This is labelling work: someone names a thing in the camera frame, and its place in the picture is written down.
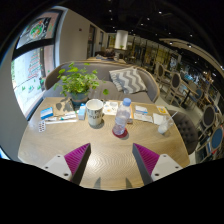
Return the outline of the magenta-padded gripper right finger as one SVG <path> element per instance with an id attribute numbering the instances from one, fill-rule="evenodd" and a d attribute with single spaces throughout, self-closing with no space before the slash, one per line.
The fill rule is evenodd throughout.
<path id="1" fill-rule="evenodd" d="M 136 143 L 133 144 L 132 153 L 145 185 L 182 169 L 169 155 L 159 155 Z"/>

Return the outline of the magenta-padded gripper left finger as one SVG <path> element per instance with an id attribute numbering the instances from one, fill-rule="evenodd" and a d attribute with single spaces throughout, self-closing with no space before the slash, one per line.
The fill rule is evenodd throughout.
<path id="1" fill-rule="evenodd" d="M 90 154 L 91 144 L 87 143 L 66 155 L 57 154 L 42 169 L 79 185 Z"/>

